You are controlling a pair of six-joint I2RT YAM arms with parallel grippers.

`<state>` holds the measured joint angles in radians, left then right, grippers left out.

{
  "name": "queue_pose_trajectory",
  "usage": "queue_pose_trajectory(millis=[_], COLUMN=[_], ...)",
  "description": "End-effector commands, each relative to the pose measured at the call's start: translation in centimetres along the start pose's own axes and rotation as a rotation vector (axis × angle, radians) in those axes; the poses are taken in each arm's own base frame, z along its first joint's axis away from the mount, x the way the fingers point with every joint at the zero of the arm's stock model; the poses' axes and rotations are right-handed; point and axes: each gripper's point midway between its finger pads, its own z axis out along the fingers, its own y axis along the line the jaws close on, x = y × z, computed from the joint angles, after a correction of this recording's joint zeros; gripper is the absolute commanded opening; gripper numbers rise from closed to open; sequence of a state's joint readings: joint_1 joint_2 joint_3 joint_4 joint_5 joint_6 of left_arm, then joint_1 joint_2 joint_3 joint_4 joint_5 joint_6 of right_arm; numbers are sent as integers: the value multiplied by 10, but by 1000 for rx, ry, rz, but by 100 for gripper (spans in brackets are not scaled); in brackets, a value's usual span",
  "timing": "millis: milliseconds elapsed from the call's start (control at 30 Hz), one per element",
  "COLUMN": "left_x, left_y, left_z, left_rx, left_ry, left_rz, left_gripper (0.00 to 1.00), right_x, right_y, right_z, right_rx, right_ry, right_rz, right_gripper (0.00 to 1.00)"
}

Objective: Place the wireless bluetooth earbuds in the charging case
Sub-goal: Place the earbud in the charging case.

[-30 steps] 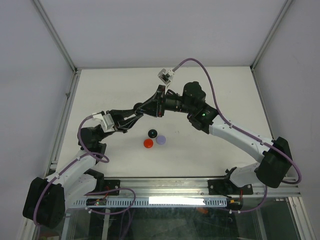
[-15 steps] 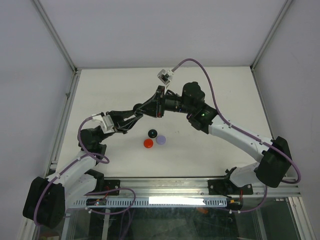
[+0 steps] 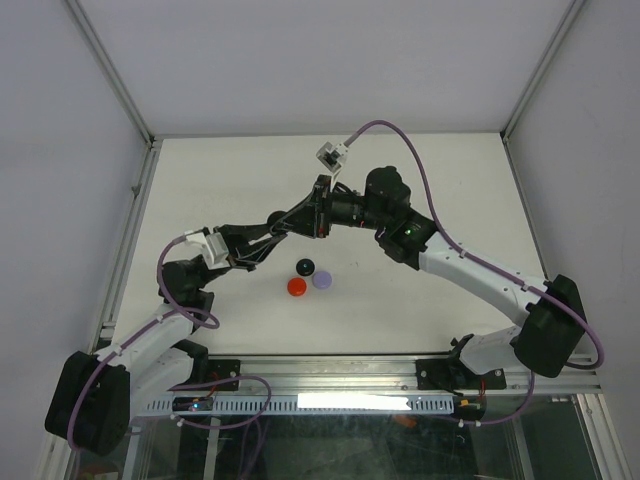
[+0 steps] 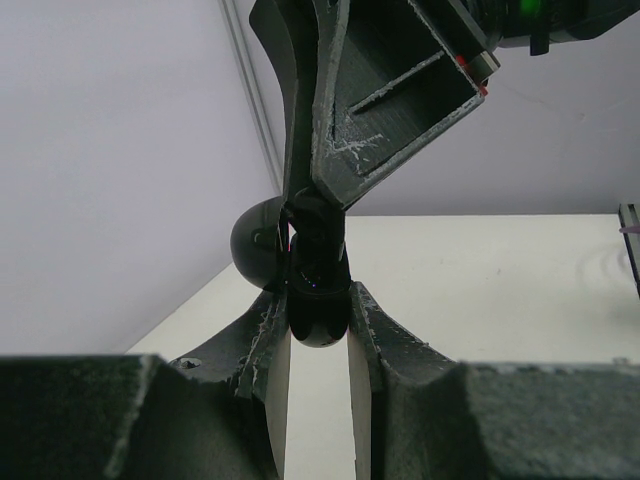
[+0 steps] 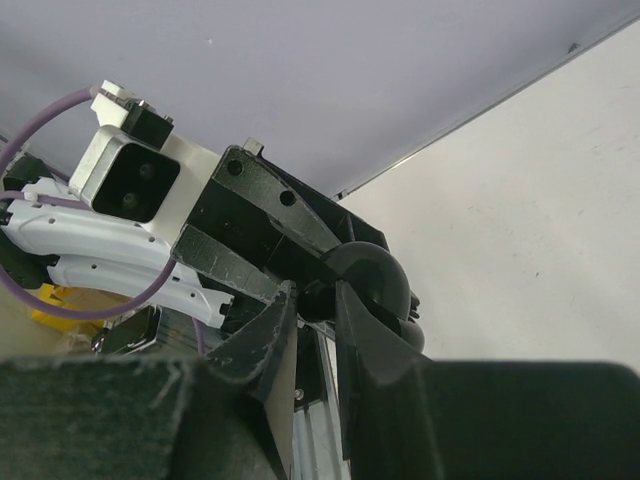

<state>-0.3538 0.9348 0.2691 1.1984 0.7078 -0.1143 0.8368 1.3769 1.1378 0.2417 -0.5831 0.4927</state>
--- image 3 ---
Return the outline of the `black charging case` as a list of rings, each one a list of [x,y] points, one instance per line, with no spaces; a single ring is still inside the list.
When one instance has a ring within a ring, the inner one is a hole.
[[[302,258],[295,265],[296,273],[301,277],[311,276],[315,270],[315,263],[309,258]]]
[[[274,231],[279,228],[281,218],[286,215],[285,211],[274,211],[267,218],[267,226],[270,231]]]

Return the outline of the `red charging case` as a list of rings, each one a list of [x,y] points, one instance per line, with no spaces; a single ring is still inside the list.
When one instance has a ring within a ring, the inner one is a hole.
[[[293,297],[303,296],[307,291],[307,282],[302,277],[291,278],[287,283],[287,292]]]

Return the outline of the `purple charging case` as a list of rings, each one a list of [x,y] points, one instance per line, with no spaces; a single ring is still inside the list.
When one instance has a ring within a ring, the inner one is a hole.
[[[333,277],[327,271],[318,270],[312,276],[312,284],[319,290],[326,290],[330,288],[332,283]]]

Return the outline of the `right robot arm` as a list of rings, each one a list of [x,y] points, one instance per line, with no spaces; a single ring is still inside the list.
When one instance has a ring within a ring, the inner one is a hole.
[[[372,170],[362,194],[321,175],[304,200],[271,214],[268,225],[309,238],[327,237],[334,225],[370,229],[395,262],[443,278],[504,314],[511,327],[454,343],[447,374],[455,385],[469,387],[482,374],[518,365],[557,377],[585,333],[576,283],[564,275],[552,281],[526,276],[451,245],[433,220],[411,207],[410,196],[393,166]]]

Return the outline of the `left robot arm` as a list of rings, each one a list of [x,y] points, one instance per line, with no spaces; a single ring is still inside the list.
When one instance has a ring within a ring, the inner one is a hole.
[[[206,286],[234,269],[251,272],[286,237],[266,224],[224,225],[172,239],[156,264],[160,305],[134,331],[93,353],[65,361],[44,427],[74,449],[113,451],[146,403],[174,386],[209,377],[207,350],[190,341],[220,326]]]

